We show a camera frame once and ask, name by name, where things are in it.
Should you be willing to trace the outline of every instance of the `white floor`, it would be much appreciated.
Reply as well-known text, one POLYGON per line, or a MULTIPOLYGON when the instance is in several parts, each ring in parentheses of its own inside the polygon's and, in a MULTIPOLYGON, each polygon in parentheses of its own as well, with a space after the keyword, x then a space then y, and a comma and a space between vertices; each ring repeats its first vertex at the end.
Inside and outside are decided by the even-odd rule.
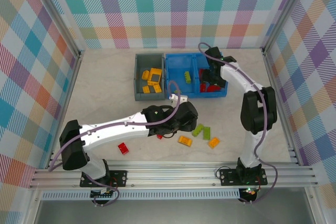
MULTIPOLYGON (((149 105, 169 104, 165 101, 135 102, 133 93, 134 59, 136 53, 186 52, 196 49, 91 49, 87 50, 70 100, 64 125, 77 119, 80 124, 95 124, 133 115, 149 105)), ((222 49, 224 56, 232 55, 250 77, 269 86, 264 61, 259 49, 222 49)), ((197 122, 210 126, 212 137, 220 144, 211 149, 202 134, 178 132, 171 139, 159 140, 156 136, 128 139, 130 150, 122 155, 114 141, 96 149, 105 159, 134 161, 237 161, 244 144, 245 131, 240 123, 242 94, 229 85, 225 98, 190 99, 196 107, 197 122), (193 139, 191 147, 177 142, 181 135, 193 139)), ((270 162, 289 162, 287 143, 280 120, 268 134, 261 157, 270 162)))

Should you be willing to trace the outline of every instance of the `purple cable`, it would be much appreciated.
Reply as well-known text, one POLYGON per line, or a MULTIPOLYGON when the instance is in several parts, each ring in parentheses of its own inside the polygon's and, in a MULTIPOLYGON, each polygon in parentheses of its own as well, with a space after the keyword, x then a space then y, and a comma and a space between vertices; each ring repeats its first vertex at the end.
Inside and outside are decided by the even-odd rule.
MULTIPOLYGON (((161 121, 158 121, 158 122, 152 122, 152 123, 136 123, 136 122, 127 122, 126 125, 137 125, 137 126, 153 126, 153 125, 158 125, 158 124, 162 124, 162 123, 165 123, 167 122, 168 120, 170 120, 177 112, 178 110, 178 107, 180 106, 180 98, 181 98, 181 92, 180 92, 180 89, 179 89, 179 85, 177 85, 177 83, 175 81, 170 81, 169 84, 168 84, 168 92, 169 94, 171 94, 171 84, 174 84, 176 86, 176 89, 177 89, 177 104, 176 104, 176 107, 174 108, 173 112, 165 119, 161 120, 161 121)), ((73 143, 74 141, 76 141, 77 139, 83 137, 83 136, 86 136, 89 134, 89 132, 96 132, 96 131, 99 131, 99 130, 102 130, 102 129, 106 129, 106 128, 109 128, 109 127, 113 127, 113 126, 117 126, 117 125, 125 125, 125 122, 118 122, 118 123, 110 123, 110 124, 106 124, 106 125, 102 125, 100 127, 97 127, 95 128, 94 130, 91 130, 91 131, 86 131, 86 132, 83 132, 75 137, 73 137, 72 139, 70 139, 65 145, 63 145, 61 147, 61 149, 59 149, 59 151, 55 154, 54 158, 52 159, 51 161, 51 164, 50 164, 50 167, 48 169, 49 172, 52 172, 53 170, 55 170, 57 167, 61 166, 62 165, 62 162, 55 165, 55 162, 57 160, 57 158, 59 157, 59 155, 65 150, 66 147, 68 147, 71 143, 73 143)), ((110 205, 112 204, 113 202, 115 202, 118 198, 119 198, 119 195, 120 195, 120 192, 114 188, 114 187, 111 187, 111 186, 107 186, 107 185, 104 185, 104 184, 101 184, 99 182, 96 182, 94 181, 91 177, 89 177, 87 175, 88 179, 91 180, 93 183, 99 185, 99 186, 103 186, 103 187, 108 187, 108 188, 112 188, 112 190, 116 191, 118 193, 116 199, 112 200, 112 201, 109 201, 107 202, 105 205, 103 206, 107 206, 107 205, 110 205)))
POLYGON ((215 60, 215 61, 219 61, 219 62, 222 62, 222 63, 224 63, 225 65, 227 65, 227 66, 229 66, 229 67, 231 67, 231 68, 233 68, 234 70, 236 70, 238 73, 240 73, 244 78, 245 78, 245 80, 247 80, 256 90, 257 90, 257 92, 258 92, 258 94, 259 94, 259 96, 260 96, 260 98, 261 98, 261 102, 262 102, 262 107, 263 107, 263 109, 264 109, 264 130, 263 130, 263 132, 262 132, 262 136, 261 136, 261 139, 260 139, 260 141, 259 141, 259 143, 256 145, 256 147, 254 148, 254 155, 256 156, 256 158, 262 163, 262 164, 264 164, 264 165, 267 165, 267 166, 270 166, 270 167, 272 167, 273 169, 274 169, 274 171, 275 171, 275 179, 274 179, 274 182, 273 182, 273 184, 272 184, 272 186, 271 186, 271 188, 264 194, 264 195, 262 195, 260 198, 258 198, 258 199, 256 199, 255 201, 254 201, 254 203, 257 203, 257 202, 259 202, 259 201, 261 201, 262 199, 264 199, 272 190, 273 190, 273 188, 275 187, 275 184, 277 183, 277 180, 278 180, 278 170, 277 170, 277 168, 274 166, 274 165, 272 165, 272 164, 269 164, 269 163, 266 163, 265 161, 263 161, 259 156, 258 156, 258 154, 257 154, 257 150, 258 150, 258 148, 259 148, 259 146, 263 143, 263 141, 264 141, 264 139, 265 139, 265 136, 266 136, 266 132, 267 132, 267 108, 266 108, 266 101, 265 101, 265 99, 264 99, 264 95, 262 94, 262 92, 259 90, 259 88, 255 85, 255 83, 243 72, 243 71, 241 71, 239 68, 237 68, 235 65, 232 65, 232 64, 230 64, 230 63, 228 63, 228 62, 226 62, 226 61, 224 61, 224 60, 220 60, 220 59, 217 59, 217 58, 214 58, 214 57, 211 57, 211 56, 209 56, 209 55, 207 55, 205 52, 203 52, 202 51, 202 49, 201 49, 201 45, 205 45, 205 46, 207 46, 208 48, 210 48, 211 46, 208 44, 208 43, 205 43, 205 42, 201 42, 201 43, 199 43, 198 44, 198 49, 199 49, 199 51, 205 56, 205 57, 207 57, 207 58, 209 58, 209 59, 212 59, 212 60, 215 60))

